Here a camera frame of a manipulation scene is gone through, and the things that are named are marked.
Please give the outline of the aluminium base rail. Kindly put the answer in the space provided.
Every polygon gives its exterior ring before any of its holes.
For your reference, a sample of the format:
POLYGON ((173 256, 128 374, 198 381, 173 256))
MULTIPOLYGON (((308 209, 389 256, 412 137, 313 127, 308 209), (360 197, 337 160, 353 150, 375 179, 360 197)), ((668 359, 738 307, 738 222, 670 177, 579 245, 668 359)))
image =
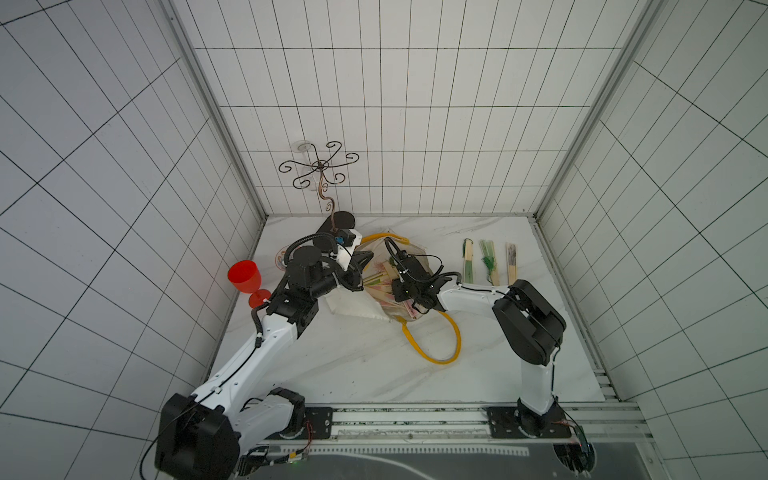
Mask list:
POLYGON ((470 444, 500 442, 601 443, 647 441, 651 432, 630 403, 554 405, 541 419, 513 404, 309 405, 268 398, 227 419, 220 408, 197 408, 181 423, 185 436, 205 446, 233 447, 241 455, 269 442, 314 448, 342 444, 470 444))

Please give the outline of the light green folding fan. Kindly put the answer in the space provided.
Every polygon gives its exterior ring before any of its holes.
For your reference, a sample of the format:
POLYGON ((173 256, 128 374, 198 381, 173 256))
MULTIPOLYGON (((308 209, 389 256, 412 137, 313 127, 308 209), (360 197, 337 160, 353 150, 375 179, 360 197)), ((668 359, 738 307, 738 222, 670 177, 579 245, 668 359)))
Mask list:
POLYGON ((463 282, 469 284, 474 282, 473 247, 473 240, 470 238, 465 238, 462 246, 463 282))

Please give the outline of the black scrolled metal stand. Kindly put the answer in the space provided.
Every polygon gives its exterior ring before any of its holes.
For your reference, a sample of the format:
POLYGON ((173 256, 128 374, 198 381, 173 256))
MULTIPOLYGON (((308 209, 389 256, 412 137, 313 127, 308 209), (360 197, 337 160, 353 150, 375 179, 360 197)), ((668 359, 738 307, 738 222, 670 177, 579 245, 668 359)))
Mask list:
POLYGON ((292 186, 296 190, 306 190, 312 186, 327 213, 326 223, 321 231, 336 233, 339 230, 353 229, 356 225, 355 216, 348 211, 340 210, 330 189, 342 185, 347 180, 347 168, 360 161, 357 152, 344 152, 340 162, 336 159, 343 150, 341 141, 329 141, 325 148, 329 155, 322 158, 317 146, 309 141, 295 145, 294 150, 305 156, 303 160, 287 159, 278 165, 280 174, 294 174, 292 186))

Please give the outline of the white canvas tote bag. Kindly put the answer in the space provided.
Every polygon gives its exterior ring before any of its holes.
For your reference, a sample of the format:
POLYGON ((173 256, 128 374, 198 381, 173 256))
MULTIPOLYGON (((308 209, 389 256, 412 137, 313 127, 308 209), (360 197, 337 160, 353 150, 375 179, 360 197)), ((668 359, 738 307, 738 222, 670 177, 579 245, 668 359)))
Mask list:
POLYGON ((372 260, 363 268, 363 290, 358 293, 339 288, 326 296, 330 311, 338 315, 372 318, 378 320, 393 320, 400 324, 405 338, 411 347, 425 360, 437 365, 449 365, 459 358, 462 337, 461 331, 448 314, 443 317, 450 324, 455 335, 455 347, 452 355, 446 359, 431 357, 418 344, 409 326, 427 315, 434 308, 412 300, 409 295, 416 291, 406 283, 413 276, 429 278, 432 271, 426 261, 427 254, 421 247, 413 245, 409 239, 390 232, 382 232, 365 236, 361 245, 356 248, 358 253, 371 253, 372 260), (390 257, 387 245, 392 244, 397 250, 403 250, 415 257, 416 264, 421 268, 410 268, 402 276, 396 263, 390 257))

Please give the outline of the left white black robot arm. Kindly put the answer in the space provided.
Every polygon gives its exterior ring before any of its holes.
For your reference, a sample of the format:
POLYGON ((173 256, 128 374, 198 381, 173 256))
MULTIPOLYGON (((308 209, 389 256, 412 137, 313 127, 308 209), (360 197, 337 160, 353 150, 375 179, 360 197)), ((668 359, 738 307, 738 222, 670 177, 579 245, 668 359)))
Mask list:
POLYGON ((309 435, 305 399, 282 387, 262 399, 252 392, 280 352, 306 330, 320 297, 342 286, 358 292, 370 251, 338 245, 324 255, 306 239, 285 253, 285 273, 272 295, 252 309, 256 331, 232 358, 192 394, 173 395, 163 406, 150 449, 153 466, 175 479, 229 479, 263 466, 287 464, 303 449, 269 457, 273 435, 309 435))

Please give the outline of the red plastic goblet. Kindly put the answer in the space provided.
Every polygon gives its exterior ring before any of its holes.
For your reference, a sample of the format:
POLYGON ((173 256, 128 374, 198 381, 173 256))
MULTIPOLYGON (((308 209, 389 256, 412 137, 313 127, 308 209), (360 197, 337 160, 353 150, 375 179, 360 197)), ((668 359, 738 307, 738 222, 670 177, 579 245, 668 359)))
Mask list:
POLYGON ((252 260, 243 260, 232 265, 227 278, 239 292, 249 296, 248 304, 252 309, 263 306, 271 296, 271 292, 262 287, 261 273, 252 260))

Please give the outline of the grey pink folding fan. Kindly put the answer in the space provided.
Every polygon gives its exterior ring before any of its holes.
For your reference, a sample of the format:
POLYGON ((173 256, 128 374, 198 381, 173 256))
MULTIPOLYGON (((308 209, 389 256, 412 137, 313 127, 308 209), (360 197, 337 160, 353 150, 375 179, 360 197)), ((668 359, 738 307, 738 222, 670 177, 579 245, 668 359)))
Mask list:
POLYGON ((518 279, 517 245, 513 243, 507 243, 505 245, 505 251, 508 283, 509 285, 512 285, 518 279))

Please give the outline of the green tasselled folding fan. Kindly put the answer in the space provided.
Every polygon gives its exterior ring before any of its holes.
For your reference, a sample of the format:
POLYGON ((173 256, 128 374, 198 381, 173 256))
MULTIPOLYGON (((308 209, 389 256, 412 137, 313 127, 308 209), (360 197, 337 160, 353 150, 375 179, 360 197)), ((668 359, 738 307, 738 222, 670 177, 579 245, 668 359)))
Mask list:
POLYGON ((494 243, 491 240, 481 240, 480 249, 482 254, 482 262, 487 269, 488 282, 493 286, 499 286, 500 277, 494 243))

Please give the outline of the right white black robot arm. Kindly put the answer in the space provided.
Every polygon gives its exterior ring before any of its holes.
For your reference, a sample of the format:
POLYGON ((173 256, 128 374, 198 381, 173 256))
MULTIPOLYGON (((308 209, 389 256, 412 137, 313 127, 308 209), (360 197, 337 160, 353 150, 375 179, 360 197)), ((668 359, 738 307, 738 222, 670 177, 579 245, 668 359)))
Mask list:
POLYGON ((399 275, 392 282, 397 301, 410 300, 419 310, 465 312, 498 322, 521 360, 515 423, 523 435, 537 438, 563 418, 553 392, 553 357, 561 350, 566 322, 533 284, 518 279, 506 288, 466 286, 460 273, 429 274, 405 251, 395 253, 392 261, 399 275))

